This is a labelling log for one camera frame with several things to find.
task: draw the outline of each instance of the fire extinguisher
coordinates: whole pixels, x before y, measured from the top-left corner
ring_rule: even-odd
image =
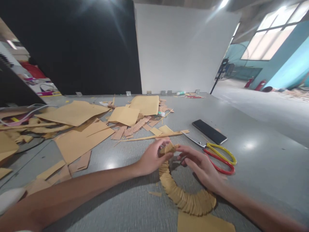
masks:
[[[258,84],[258,86],[255,88],[255,91],[260,91],[260,90],[263,88],[263,86],[265,85],[265,83],[266,83],[266,80],[262,80],[262,81]]]
[[[247,84],[245,85],[245,88],[249,88],[250,84],[252,83],[254,78],[250,78]]]

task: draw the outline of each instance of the person's right hand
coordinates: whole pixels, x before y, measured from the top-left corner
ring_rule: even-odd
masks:
[[[224,182],[207,155],[198,152],[192,147],[183,145],[180,145],[176,151],[181,152],[181,154],[177,157],[178,160],[186,156],[182,162],[182,165],[187,164],[195,172],[200,182],[207,189],[220,195]]]

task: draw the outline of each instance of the scissor blade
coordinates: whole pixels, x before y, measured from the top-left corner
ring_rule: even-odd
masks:
[[[206,144],[202,144],[200,141],[196,140],[195,138],[183,133],[188,139],[190,139],[192,142],[194,142],[195,144],[199,145],[201,148],[205,148]]]

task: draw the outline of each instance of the black phone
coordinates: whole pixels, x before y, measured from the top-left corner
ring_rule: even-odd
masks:
[[[206,124],[200,119],[195,122],[192,122],[192,125],[194,125],[204,135],[206,135],[208,138],[210,138],[212,141],[214,141],[218,145],[228,140],[227,137],[225,137],[223,134],[213,129],[210,125]]]

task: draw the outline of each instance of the red scissor handle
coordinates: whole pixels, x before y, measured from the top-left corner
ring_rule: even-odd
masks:
[[[216,156],[214,154],[212,154],[211,152],[207,151],[206,149],[203,149],[205,154],[207,155],[207,157],[209,158],[208,155],[212,156],[213,158],[221,161],[222,163],[226,164],[227,166],[229,166],[231,168],[231,171],[226,171],[226,170],[223,170],[221,168],[219,168],[218,166],[216,166],[212,161],[211,159],[209,158],[210,162],[212,163],[212,165],[215,167],[215,169],[218,171],[218,172],[221,172],[222,174],[225,174],[225,175],[233,175],[234,172],[235,172],[235,168],[233,165],[231,165],[229,162],[225,161],[224,159],[220,158],[219,156]]]

